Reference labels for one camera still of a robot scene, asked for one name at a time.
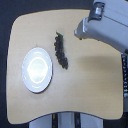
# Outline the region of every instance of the wooden table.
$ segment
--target wooden table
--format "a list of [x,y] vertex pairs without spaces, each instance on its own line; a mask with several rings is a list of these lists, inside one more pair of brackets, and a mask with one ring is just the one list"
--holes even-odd
[[[29,122],[54,112],[77,111],[104,119],[119,119],[123,113],[121,55],[95,40],[74,36],[85,10],[58,10],[24,15],[13,24],[7,62],[7,115],[12,124]],[[55,56],[56,31],[64,35],[68,70]],[[48,88],[30,92],[22,80],[22,63],[35,47],[45,49],[53,62]]]

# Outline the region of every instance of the white plate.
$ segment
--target white plate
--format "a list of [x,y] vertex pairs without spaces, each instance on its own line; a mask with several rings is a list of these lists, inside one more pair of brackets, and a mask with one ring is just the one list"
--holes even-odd
[[42,48],[34,48],[25,56],[22,65],[22,78],[26,87],[34,92],[43,91],[52,77],[52,61]]

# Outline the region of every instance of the tan tabletop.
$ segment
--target tan tabletop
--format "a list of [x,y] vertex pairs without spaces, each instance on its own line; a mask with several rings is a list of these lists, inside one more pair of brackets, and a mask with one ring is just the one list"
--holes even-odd
[[[19,17],[13,24],[7,62],[7,115],[12,124],[62,111],[77,111],[104,119],[119,119],[123,113],[121,55],[95,40],[74,36],[78,23],[89,11],[59,10]],[[64,35],[68,70],[55,56],[56,30]],[[22,80],[22,63],[35,47],[45,49],[53,62],[48,88],[30,92]]]

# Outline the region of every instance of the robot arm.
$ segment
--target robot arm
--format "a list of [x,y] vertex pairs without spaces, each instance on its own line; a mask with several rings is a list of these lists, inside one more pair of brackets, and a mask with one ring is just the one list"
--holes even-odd
[[74,32],[79,39],[93,38],[128,54],[128,2],[94,0],[89,17]]

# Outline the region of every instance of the dark object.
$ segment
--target dark object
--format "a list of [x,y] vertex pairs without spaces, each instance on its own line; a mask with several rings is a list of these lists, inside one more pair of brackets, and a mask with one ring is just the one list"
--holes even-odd
[[52,114],[52,128],[58,128],[58,114]]
[[123,69],[123,86],[124,86],[124,98],[128,97],[128,72],[127,72],[127,56],[125,54],[122,57],[122,69]]
[[104,10],[104,6],[105,6],[104,3],[100,3],[100,2],[95,3],[90,11],[90,14],[88,17],[88,22],[90,20],[99,20],[100,21],[102,19],[102,13]]
[[58,36],[55,37],[56,42],[54,43],[55,51],[56,51],[55,55],[62,68],[68,69],[68,59],[65,57],[64,47],[63,47],[63,36],[58,32],[56,32],[56,34]]
[[74,118],[75,118],[75,128],[81,128],[80,113],[74,113]]

